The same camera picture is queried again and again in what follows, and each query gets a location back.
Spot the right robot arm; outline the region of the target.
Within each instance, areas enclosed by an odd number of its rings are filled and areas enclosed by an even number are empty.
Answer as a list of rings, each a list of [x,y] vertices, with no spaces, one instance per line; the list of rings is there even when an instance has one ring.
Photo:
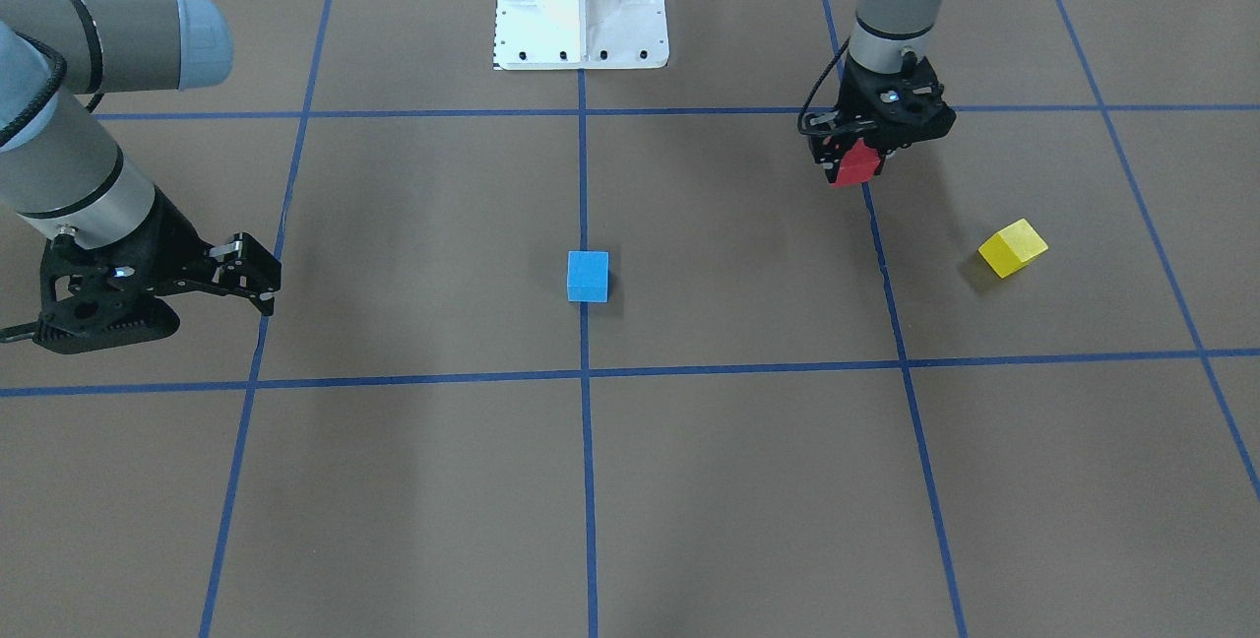
[[[3,0],[3,206],[45,243],[39,311],[3,329],[59,354],[173,335],[169,298],[275,310],[281,264],[246,231],[207,242],[94,117],[108,95],[207,88],[234,38],[212,0]]]

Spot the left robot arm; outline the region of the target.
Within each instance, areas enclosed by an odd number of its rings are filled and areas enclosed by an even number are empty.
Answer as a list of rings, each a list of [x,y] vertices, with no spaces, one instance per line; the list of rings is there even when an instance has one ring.
[[[949,135],[958,113],[929,58],[945,0],[858,0],[850,37],[796,116],[833,188],[869,183],[887,158]]]

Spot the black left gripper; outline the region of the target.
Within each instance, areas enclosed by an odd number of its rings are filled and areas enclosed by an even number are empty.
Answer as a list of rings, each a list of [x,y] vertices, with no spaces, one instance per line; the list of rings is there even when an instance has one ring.
[[[917,55],[906,55],[892,73],[869,71],[847,58],[835,108],[838,116],[805,117],[806,145],[832,187],[839,185],[850,136],[876,148],[879,177],[895,153],[945,137],[958,122],[932,63]]]

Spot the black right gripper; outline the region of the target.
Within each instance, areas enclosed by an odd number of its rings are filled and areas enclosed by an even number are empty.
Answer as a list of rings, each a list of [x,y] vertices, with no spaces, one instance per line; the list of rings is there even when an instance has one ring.
[[[180,319],[163,298],[176,293],[246,298],[271,316],[282,270],[247,231],[212,247],[158,190],[139,229],[116,243],[82,248],[58,235],[45,246],[37,345],[78,354],[169,338]]]

